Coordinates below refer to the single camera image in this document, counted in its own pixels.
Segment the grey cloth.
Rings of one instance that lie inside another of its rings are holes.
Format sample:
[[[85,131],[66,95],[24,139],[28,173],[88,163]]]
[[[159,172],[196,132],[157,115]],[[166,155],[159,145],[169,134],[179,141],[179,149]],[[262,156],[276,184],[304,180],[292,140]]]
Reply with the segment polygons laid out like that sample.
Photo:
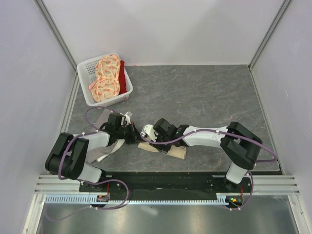
[[[99,128],[103,123],[105,123],[108,120],[108,116],[111,112],[112,111],[104,108],[98,120],[95,123],[91,122],[91,124]],[[101,150],[102,148],[105,148],[105,147],[99,147],[99,148],[89,151],[86,156],[86,161],[88,163],[95,162],[97,158],[103,155],[103,151]]]

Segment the beige cloth napkin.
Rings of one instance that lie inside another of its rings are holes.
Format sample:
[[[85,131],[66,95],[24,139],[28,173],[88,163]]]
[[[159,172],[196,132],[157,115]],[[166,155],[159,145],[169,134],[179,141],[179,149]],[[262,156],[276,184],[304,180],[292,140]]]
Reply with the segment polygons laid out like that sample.
[[[162,153],[179,159],[185,159],[187,153],[186,147],[184,146],[176,147],[172,145],[168,152],[162,152],[161,150],[158,150],[157,148],[155,148],[154,146],[150,145],[147,142],[139,143],[138,148],[149,152]]]

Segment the orange floral cloth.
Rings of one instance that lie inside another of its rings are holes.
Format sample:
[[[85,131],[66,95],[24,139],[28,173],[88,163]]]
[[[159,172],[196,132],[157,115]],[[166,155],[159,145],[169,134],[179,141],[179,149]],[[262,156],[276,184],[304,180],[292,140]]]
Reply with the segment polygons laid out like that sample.
[[[96,79],[89,85],[95,102],[105,101],[119,95],[120,58],[117,54],[102,57],[95,66]]]

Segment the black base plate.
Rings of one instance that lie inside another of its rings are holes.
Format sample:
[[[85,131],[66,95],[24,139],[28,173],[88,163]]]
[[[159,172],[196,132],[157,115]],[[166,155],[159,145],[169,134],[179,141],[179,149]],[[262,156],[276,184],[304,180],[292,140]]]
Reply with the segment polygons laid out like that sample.
[[[98,182],[118,179],[126,183],[129,190],[155,191],[165,189],[199,190],[209,193],[248,193],[251,179],[244,177],[234,184],[226,179],[224,172],[104,172]]]

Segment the red cloth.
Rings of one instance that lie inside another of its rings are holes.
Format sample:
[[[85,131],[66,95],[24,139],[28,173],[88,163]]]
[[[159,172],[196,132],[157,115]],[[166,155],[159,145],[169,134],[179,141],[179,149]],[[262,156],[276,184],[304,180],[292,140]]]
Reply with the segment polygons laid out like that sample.
[[[119,85],[120,85],[120,91],[119,91],[120,95],[127,92],[124,67],[125,67],[125,62],[123,60],[121,60],[120,61],[119,77],[118,77]]]

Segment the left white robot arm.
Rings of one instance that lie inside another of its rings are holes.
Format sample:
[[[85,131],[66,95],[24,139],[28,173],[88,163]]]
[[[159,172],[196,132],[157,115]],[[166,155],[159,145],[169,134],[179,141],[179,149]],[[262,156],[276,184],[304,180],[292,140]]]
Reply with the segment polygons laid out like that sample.
[[[93,132],[79,135],[61,133],[45,162],[45,169],[58,175],[59,179],[89,181],[95,191],[105,190],[107,180],[102,177],[104,171],[87,163],[87,154],[102,148],[114,151],[123,143],[138,143],[141,138],[130,120],[131,116],[131,112],[112,112],[107,121]]]

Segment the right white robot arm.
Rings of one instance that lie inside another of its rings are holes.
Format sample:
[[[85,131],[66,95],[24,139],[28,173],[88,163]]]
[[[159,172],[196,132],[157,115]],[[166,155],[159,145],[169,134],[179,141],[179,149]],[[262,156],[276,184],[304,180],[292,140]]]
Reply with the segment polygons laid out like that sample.
[[[238,122],[219,128],[199,128],[191,125],[175,127],[161,118],[155,125],[145,125],[141,134],[151,139],[150,145],[162,152],[172,146],[207,146],[222,149],[232,161],[223,179],[223,186],[229,192],[241,186],[243,176],[252,170],[263,141]]]

